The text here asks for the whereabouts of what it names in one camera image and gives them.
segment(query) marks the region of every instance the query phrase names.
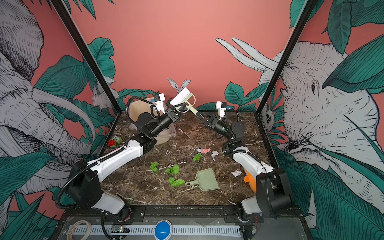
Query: marble table surface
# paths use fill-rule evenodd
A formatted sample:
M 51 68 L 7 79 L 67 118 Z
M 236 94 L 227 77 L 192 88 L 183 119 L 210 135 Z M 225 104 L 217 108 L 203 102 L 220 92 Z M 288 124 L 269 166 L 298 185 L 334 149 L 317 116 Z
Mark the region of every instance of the marble table surface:
M 240 121 L 245 124 L 245 143 L 249 150 L 265 163 L 269 163 L 268 155 L 262 141 L 259 128 L 253 113 L 239 113 Z M 227 113 L 229 121 L 236 120 L 235 113 Z M 124 114 L 111 134 L 122 137 L 127 141 L 135 130 L 129 129 L 130 122 Z M 113 194 L 119 194 L 131 204 L 152 205 L 228 205 L 237 204 L 245 198 L 254 196 L 248 183 L 244 182 L 245 171 L 243 167 L 224 156 L 221 152 L 222 144 L 226 139 L 215 137 L 213 130 L 204 128 L 200 120 L 191 112 L 184 114 L 175 123 L 176 137 L 171 137 L 166 143 L 157 145 L 147 154 L 130 161 L 108 176 L 101 183 L 101 187 Z M 211 148 L 211 152 L 203 153 L 200 161 L 192 158 L 197 154 L 197 148 Z M 103 154 L 111 152 L 107 148 Z M 219 155 L 212 160 L 212 151 Z M 150 170 L 151 162 L 158 162 L 160 170 L 153 173 Z M 165 172 L 168 166 L 179 165 L 179 173 L 174 176 Z M 220 189 L 202 192 L 197 186 L 173 187 L 168 178 L 184 179 L 186 182 L 195 179 L 196 172 L 212 167 Z M 242 173 L 235 177 L 232 171 Z

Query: ventilation grille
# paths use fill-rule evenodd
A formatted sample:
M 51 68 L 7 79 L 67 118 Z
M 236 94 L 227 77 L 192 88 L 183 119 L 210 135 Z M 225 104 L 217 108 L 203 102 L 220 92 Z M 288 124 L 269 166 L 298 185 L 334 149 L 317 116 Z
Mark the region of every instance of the ventilation grille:
M 123 225 L 125 229 L 129 229 L 129 233 L 113 233 L 113 235 L 153 235 L 156 225 Z M 111 232 L 111 225 L 105 225 L 108 233 Z M 172 235 L 213 235 L 213 236 L 230 236 L 241 237 L 239 226 L 189 226 L 189 225 L 173 225 Z M 85 225 L 79 225 L 73 232 L 73 235 L 84 235 L 87 230 Z M 92 225 L 91 235 L 103 235 L 101 225 Z

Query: dustpan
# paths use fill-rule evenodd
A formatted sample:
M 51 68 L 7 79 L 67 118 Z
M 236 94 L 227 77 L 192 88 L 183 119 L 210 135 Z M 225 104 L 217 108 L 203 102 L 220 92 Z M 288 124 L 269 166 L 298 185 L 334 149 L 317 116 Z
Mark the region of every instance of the dustpan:
M 212 168 L 204 169 L 196 173 L 196 180 L 186 182 L 186 186 L 199 185 L 201 191 L 209 191 L 219 189 L 215 174 Z

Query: hand brush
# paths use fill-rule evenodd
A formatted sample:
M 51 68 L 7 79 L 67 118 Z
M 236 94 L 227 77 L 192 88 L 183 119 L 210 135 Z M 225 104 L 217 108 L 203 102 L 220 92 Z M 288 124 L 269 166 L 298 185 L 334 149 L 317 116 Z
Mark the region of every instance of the hand brush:
M 193 104 L 191 104 L 188 101 L 192 96 L 195 99 Z M 196 103 L 196 97 L 187 88 L 184 88 L 178 95 L 176 95 L 176 97 L 174 99 L 172 99 L 172 101 L 170 103 L 172 104 L 172 106 L 178 105 L 180 103 L 187 103 L 186 108 L 188 110 L 190 110 L 191 112 L 193 112 L 194 114 L 197 114 L 197 110 L 193 107 L 193 105 L 195 105 L 195 103 Z

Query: green crumpled paper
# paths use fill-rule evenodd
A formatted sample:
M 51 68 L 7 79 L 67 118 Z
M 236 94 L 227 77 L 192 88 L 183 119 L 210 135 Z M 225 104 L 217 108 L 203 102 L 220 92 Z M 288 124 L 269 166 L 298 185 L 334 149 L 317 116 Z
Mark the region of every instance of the green crumpled paper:
M 173 174 L 177 175 L 179 173 L 179 166 L 177 164 L 175 164 L 173 167 L 167 168 L 166 172 L 167 173 L 173 173 Z
M 173 177 L 168 178 L 168 182 L 171 184 L 173 187 L 177 187 L 180 185 L 185 184 L 185 181 L 183 179 L 177 179 L 175 180 Z
M 151 162 L 151 170 L 153 171 L 153 172 L 158 172 L 159 170 L 157 169 L 157 165 L 158 165 L 159 163 L 158 162 Z
M 196 154 L 196 156 L 193 157 L 193 161 L 197 162 L 201 158 L 201 153 Z

